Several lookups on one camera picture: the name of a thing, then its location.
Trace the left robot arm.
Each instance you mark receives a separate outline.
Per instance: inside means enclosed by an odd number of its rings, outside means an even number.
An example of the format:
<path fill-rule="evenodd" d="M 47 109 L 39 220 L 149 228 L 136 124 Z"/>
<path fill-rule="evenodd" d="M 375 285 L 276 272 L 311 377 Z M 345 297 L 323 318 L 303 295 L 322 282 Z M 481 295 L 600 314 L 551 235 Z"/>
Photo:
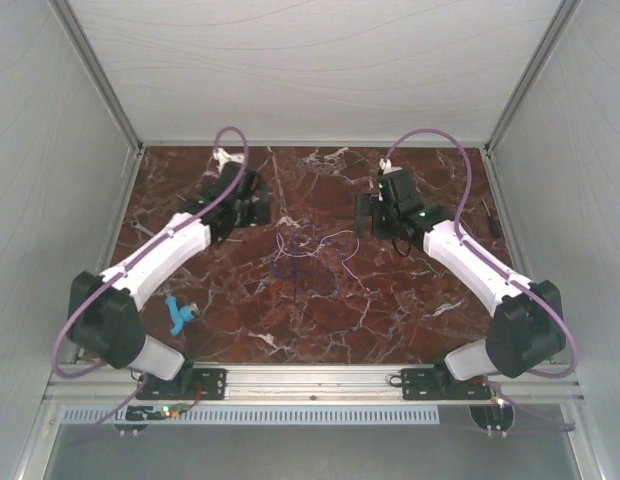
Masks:
<path fill-rule="evenodd" d="M 187 202 L 138 250 L 99 274 L 82 272 L 71 285 L 64 336 L 115 369 L 159 379 L 174 398 L 189 395 L 194 371 L 184 355 L 149 335 L 140 312 L 170 276 L 192 257 L 227 240 L 238 228 L 271 220 L 269 189 L 244 155 L 215 152 L 219 176 Z"/>

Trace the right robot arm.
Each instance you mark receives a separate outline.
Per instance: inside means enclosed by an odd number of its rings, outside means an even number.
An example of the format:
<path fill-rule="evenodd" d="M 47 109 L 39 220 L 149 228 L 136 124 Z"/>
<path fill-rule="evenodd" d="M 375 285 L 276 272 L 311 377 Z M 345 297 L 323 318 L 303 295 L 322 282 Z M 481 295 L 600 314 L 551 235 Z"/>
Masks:
<path fill-rule="evenodd" d="M 455 397 L 473 377 L 516 378 L 563 351 L 561 296 L 550 281 L 535 283 L 483 248 L 441 204 L 424 204 L 411 175 L 382 164 L 378 192 L 357 195 L 355 235 L 372 235 L 407 257 L 414 249 L 441 263 L 469 288 L 491 317 L 486 336 L 449 352 L 432 373 L 435 391 Z"/>

